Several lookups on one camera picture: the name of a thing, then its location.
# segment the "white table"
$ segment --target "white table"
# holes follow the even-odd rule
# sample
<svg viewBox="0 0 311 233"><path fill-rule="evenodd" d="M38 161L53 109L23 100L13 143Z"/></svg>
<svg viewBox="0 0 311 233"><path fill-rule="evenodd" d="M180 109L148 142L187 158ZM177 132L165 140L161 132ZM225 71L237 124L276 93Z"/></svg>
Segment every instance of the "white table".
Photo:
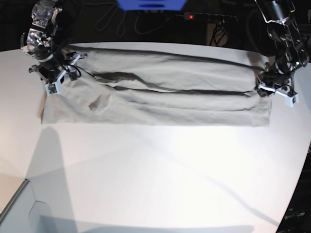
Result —
<svg viewBox="0 0 311 233"><path fill-rule="evenodd" d="M265 61L207 46L96 45ZM297 72L299 104L273 97L269 127L48 126L39 118L42 83L28 73L35 63L19 50L0 53L0 173L30 178L60 232L277 230L311 141L311 97L301 92L311 66Z"/></svg>

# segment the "electrical cord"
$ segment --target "electrical cord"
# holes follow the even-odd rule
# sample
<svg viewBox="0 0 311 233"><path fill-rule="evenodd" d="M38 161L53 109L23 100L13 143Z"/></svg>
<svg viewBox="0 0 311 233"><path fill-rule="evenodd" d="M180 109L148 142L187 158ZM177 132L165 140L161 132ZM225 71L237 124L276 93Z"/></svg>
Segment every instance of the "electrical cord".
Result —
<svg viewBox="0 0 311 233"><path fill-rule="evenodd" d="M85 69L83 69L82 67L80 66L77 66L80 70L83 70L85 73L89 74L90 76L92 76L93 78L95 78L95 75L94 74L91 74L89 72L87 72Z"/></svg>
<svg viewBox="0 0 311 233"><path fill-rule="evenodd" d="M225 29L223 29L223 25L222 24L216 24L212 37L210 39L209 42L209 46L212 46L213 42L215 44L215 46L219 46L219 43L222 41L222 39L224 38L224 36L228 36L228 33Z"/></svg>
<svg viewBox="0 0 311 233"><path fill-rule="evenodd" d="M105 5L111 5L111 7L108 9L108 11L101 16L97 22L94 25L94 28L96 31L98 32L102 32L104 30L106 30L106 28L109 26L111 20L113 19L113 17L117 14L119 8L118 8L118 4L115 2L106 2L106 3L84 3L87 6L105 6ZM108 18L108 20L106 21L106 23L103 26L99 26L100 23L107 17L107 15L112 12L112 15ZM117 31L116 31L116 36L117 38L122 38L125 35L125 19L127 16L127 11L122 11L123 12L123 16L122 19L117 27Z"/></svg>
<svg viewBox="0 0 311 233"><path fill-rule="evenodd" d="M134 30L135 32L138 34L138 35L147 35L147 34L150 34L150 33L154 33L156 32L157 30L159 30L160 28L162 28L170 19L166 19L166 21L161 24L160 26L156 27L156 28L153 28L151 29L150 31L147 31L147 32L140 32L138 29L137 29L137 23L138 23L138 20L139 20L139 15L137 16L136 18L136 21L135 21L135 24L134 24Z"/></svg>
<svg viewBox="0 0 311 233"><path fill-rule="evenodd" d="M289 89L290 89L291 92L294 91L293 88L292 88L290 85L288 85L288 84L285 84L285 85L282 85L282 86L278 87L278 88L276 89L276 91L279 90L279 89L282 89L283 87L286 87L286 86L289 87Z"/></svg>
<svg viewBox="0 0 311 233"><path fill-rule="evenodd" d="M78 10L78 6L77 6L75 0L69 0L69 1L71 2L71 4L74 6L74 8L76 10L76 17L73 20L73 23L67 28L66 32L70 32L70 30L77 24L78 18L81 16L81 13L83 12L83 9L84 9L83 0L80 0L80 3L81 3L80 10Z"/></svg>
<svg viewBox="0 0 311 233"><path fill-rule="evenodd" d="M244 68L248 68L251 70L257 70L257 71L264 71L263 67L259 67L259 66L250 66L250 65L246 65L246 64L242 64L242 63L238 63L238 62L232 62L232 61L227 61L227 60L223 60L223 59L218 59L218 58L210 58L210 57L200 57L200 56L191 56L191 55L182 55L182 54L176 54L176 53L171 53L171 52L159 52L159 51L148 51L148 50L122 50L122 49L102 49L104 51L118 51L118 52L131 52L131 53L139 53L139 54L160 54L160 55L174 55L177 57L183 57L183 58L187 58L187 59L195 59L197 61L205 61L205 62L211 62L211 63L219 63L219 64L225 64L225 65L232 65L232 66L237 66L237 67L244 67Z"/></svg>
<svg viewBox="0 0 311 233"><path fill-rule="evenodd" d="M251 43L251 46L253 47L253 49L254 49L256 52L259 52L261 55L264 55L264 56L266 56L266 57L271 57L272 55L266 54L266 53L262 52L262 51L259 49L257 43L254 41L254 38L253 38L253 36L252 36L252 34L251 34L251 31L250 31L250 21L251 21L251 19L253 18L253 16L254 16L255 14L258 14L258 13L259 13L258 9L253 9L253 10L249 13L249 15L247 16L247 18L246 18L246 34L247 34L247 37L248 37L249 42Z"/></svg>
<svg viewBox="0 0 311 233"><path fill-rule="evenodd" d="M71 64L67 64L67 66L72 66L74 67L77 71L78 71L78 75L72 73L69 69L67 69L59 60L58 58L55 56L55 52L53 50L53 38L51 37L51 53L53 55L53 57L55 58L55 61L59 64L59 66L64 69L69 75L76 77L76 78L80 78L81 77L81 72L79 71L79 69Z"/></svg>

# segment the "beige cloth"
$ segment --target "beige cloth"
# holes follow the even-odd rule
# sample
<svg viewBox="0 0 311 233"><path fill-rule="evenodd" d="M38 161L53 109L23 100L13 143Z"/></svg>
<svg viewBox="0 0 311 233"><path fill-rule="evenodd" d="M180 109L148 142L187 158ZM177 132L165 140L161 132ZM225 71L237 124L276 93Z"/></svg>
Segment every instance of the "beige cloth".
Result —
<svg viewBox="0 0 311 233"><path fill-rule="evenodd" d="M60 95L47 97L43 123L269 124L271 99L254 91L252 69L161 53L75 50L88 54L77 64L82 77L65 78Z"/></svg>

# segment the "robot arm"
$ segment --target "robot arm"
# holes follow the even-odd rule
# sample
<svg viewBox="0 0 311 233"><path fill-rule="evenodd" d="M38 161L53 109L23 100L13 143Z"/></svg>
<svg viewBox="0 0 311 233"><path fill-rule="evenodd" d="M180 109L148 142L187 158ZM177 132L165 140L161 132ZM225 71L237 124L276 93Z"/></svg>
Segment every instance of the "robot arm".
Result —
<svg viewBox="0 0 311 233"><path fill-rule="evenodd" d="M48 95L59 93L62 79L69 74L72 80L81 76L74 65L84 55L61 52L64 28L59 30L56 17L62 12L62 0L41 0L32 10L32 26L28 34L21 38L24 53L33 56L39 65L34 65L29 72L36 72L45 81Z"/></svg>
<svg viewBox="0 0 311 233"><path fill-rule="evenodd" d="M268 35L278 50L275 62L258 76L256 89L260 96L272 93L283 95L286 103L292 106L298 102L298 94L294 90L294 72L305 67L309 61L294 18L295 7L291 0L255 2L268 23Z"/></svg>

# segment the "power strip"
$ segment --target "power strip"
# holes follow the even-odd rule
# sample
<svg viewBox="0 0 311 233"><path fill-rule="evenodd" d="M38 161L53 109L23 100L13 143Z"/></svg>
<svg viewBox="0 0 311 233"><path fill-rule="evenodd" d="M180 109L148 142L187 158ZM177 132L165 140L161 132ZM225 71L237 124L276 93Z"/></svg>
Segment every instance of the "power strip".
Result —
<svg viewBox="0 0 311 233"><path fill-rule="evenodd" d="M208 23L236 23L238 22L238 17L236 16L221 15L221 14L185 12L183 16L185 20L206 21Z"/></svg>

